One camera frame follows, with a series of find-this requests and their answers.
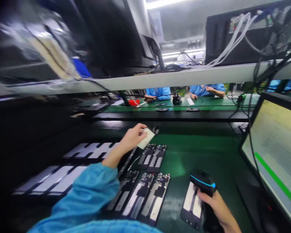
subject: blue lab coat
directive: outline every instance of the blue lab coat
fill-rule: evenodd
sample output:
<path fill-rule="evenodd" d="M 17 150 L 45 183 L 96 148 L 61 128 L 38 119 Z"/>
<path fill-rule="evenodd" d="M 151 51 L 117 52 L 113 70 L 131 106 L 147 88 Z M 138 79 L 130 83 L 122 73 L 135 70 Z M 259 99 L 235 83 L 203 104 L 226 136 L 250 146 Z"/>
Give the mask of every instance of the blue lab coat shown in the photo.
<path fill-rule="evenodd" d="M 217 91 L 224 91 L 225 92 L 225 88 L 224 88 L 223 83 L 208 84 L 205 86 L 212 87 L 213 89 L 215 89 Z M 191 86 L 190 92 L 197 95 L 197 96 L 215 96 L 213 93 L 209 93 L 208 91 L 206 91 L 205 86 L 203 88 L 201 87 L 201 85 Z"/>
<path fill-rule="evenodd" d="M 269 84 L 269 88 L 271 89 L 277 89 L 279 83 L 281 80 L 273 80 L 271 81 L 271 83 Z M 291 79 L 288 81 L 286 87 L 285 87 L 285 91 L 290 90 L 291 89 Z"/>
<path fill-rule="evenodd" d="M 150 96 L 165 95 L 157 98 L 160 101 L 171 99 L 170 87 L 147 88 L 146 94 Z"/>
<path fill-rule="evenodd" d="M 96 217 L 119 191 L 117 169 L 92 164 L 75 180 L 72 190 L 29 233 L 160 233 L 156 228 L 132 220 L 103 220 Z"/>

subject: worker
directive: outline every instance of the worker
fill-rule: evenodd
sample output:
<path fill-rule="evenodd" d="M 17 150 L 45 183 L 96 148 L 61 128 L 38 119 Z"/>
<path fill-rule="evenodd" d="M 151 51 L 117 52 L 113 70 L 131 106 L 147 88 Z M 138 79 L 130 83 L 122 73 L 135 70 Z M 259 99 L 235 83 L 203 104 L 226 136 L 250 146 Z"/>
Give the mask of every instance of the worker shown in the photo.
<path fill-rule="evenodd" d="M 194 85 L 190 88 L 191 99 L 197 99 L 199 96 L 218 96 L 223 98 L 225 96 L 225 88 L 223 83 L 208 84 L 208 85 Z"/>
<path fill-rule="evenodd" d="M 170 95 L 170 87 L 147 88 L 145 98 L 152 99 L 145 99 L 145 101 L 152 102 L 153 98 L 157 98 L 159 101 L 169 100 L 171 99 Z"/>
<path fill-rule="evenodd" d="M 278 85 L 280 84 L 281 80 L 272 80 L 271 83 L 269 84 L 269 90 L 270 92 L 274 92 Z M 286 84 L 286 87 L 285 87 L 285 91 L 287 90 L 290 90 L 291 89 L 291 79 L 289 79 L 288 83 Z"/>
<path fill-rule="evenodd" d="M 147 133 L 143 132 L 146 127 L 139 123 L 129 129 L 107 158 L 101 163 L 89 165 L 74 181 L 71 191 L 53 207 L 51 216 L 38 222 L 29 233 L 159 233 L 158 229 L 138 221 L 96 220 L 102 207 L 111 202 L 119 191 L 118 163 L 146 138 Z M 198 196 L 213 208 L 225 233 L 241 232 L 218 191 L 211 198 L 199 190 Z"/>

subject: monitor frame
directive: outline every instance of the monitor frame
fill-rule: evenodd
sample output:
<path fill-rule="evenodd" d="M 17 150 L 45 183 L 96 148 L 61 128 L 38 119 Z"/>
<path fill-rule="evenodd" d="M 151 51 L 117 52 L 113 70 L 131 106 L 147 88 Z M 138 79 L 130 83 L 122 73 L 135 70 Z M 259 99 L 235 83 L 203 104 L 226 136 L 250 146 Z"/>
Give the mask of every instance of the monitor frame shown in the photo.
<path fill-rule="evenodd" d="M 257 103 L 257 105 L 254 108 L 254 111 L 252 113 L 251 116 L 251 126 L 254 124 L 254 121 L 260 111 L 260 108 L 262 106 L 262 103 L 264 100 L 268 100 L 272 103 L 275 103 L 279 106 L 282 106 L 288 110 L 291 110 L 291 97 L 286 96 L 286 95 L 282 95 L 282 94 L 278 94 L 275 92 L 264 92 L 261 94 L 261 97 Z M 257 172 L 257 169 L 255 168 L 255 166 L 253 166 L 251 164 L 251 162 L 249 161 L 249 159 L 247 158 L 246 154 L 244 153 L 244 151 L 242 150 L 242 146 L 246 140 L 248 136 L 248 128 L 246 129 L 246 132 L 244 133 L 241 142 L 239 144 L 239 148 L 238 151 L 241 154 L 242 158 L 244 159 L 244 161 L 246 162 L 246 164 L 248 165 L 250 171 L 252 172 L 252 174 L 254 175 L 254 177 L 256 178 L 257 182 L 259 183 L 260 187 L 262 185 L 264 185 L 267 195 L 269 198 L 271 198 L 271 201 L 273 204 L 276 205 L 277 209 L 279 209 L 281 211 L 281 213 L 283 214 L 283 216 L 286 218 L 286 220 L 289 222 L 289 224 L 291 225 L 291 219 L 288 216 L 288 214 L 286 213 L 286 211 L 284 210 L 284 208 L 281 206 L 281 204 L 278 202 L 277 198 L 274 196 L 274 194 L 271 192 L 271 190 L 269 189 L 269 187 L 267 186 L 267 184 L 263 181 L 260 180 L 260 176 Z"/>

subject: computer monitor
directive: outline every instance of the computer monitor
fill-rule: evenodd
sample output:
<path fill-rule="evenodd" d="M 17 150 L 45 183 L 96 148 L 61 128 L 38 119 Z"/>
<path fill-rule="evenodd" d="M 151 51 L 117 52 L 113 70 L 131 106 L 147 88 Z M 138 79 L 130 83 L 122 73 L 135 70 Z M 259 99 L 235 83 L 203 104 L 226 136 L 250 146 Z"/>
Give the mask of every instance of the computer monitor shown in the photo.
<path fill-rule="evenodd" d="M 250 132 L 264 186 L 291 222 L 291 97 L 263 93 Z M 248 132 L 241 151 L 256 172 Z"/>

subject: screen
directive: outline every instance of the screen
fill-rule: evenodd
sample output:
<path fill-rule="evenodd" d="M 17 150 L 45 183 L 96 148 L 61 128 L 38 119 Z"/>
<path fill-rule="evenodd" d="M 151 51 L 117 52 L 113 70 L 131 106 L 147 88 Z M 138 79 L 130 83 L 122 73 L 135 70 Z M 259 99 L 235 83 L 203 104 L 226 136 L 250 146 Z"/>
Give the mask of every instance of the screen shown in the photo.
<path fill-rule="evenodd" d="M 250 131 L 261 177 L 291 219 L 291 110 L 264 100 Z M 248 135 L 242 150 L 256 168 Z"/>

